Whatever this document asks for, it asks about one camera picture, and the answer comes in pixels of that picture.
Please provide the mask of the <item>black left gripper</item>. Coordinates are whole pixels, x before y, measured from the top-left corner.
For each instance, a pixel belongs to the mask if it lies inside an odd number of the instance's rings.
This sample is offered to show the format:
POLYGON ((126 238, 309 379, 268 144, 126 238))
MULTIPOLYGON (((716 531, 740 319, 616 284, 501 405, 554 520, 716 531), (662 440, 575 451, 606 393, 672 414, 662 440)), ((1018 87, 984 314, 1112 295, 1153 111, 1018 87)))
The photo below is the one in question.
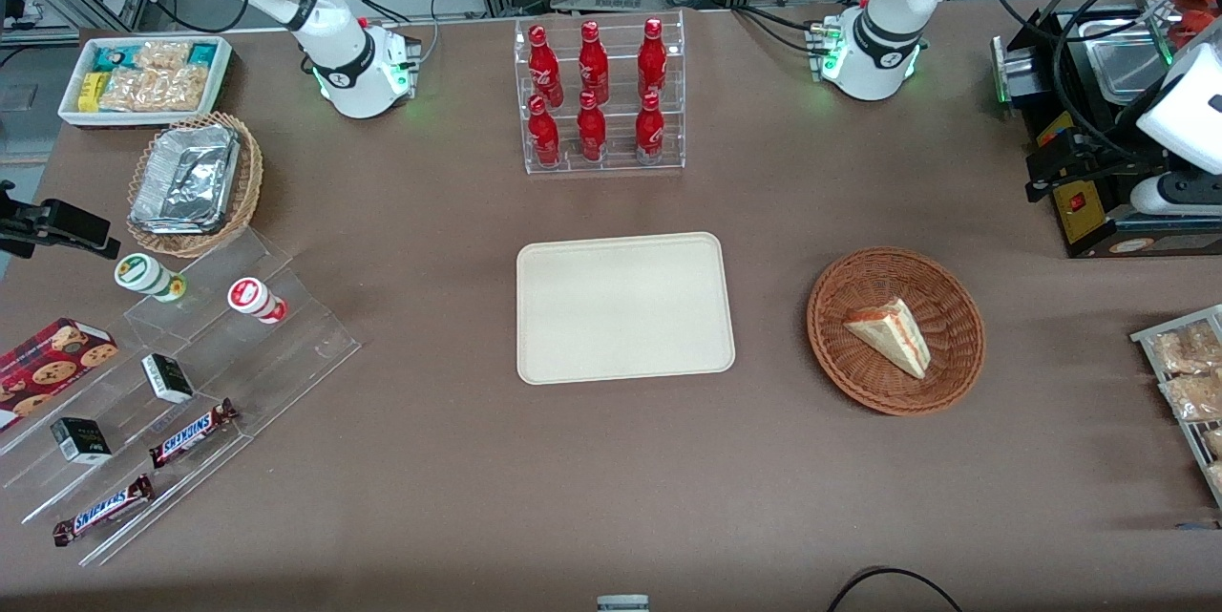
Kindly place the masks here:
POLYGON ((1081 129, 1061 129, 1026 155, 1026 202, 1037 203, 1058 187, 1113 176, 1113 156, 1081 129))

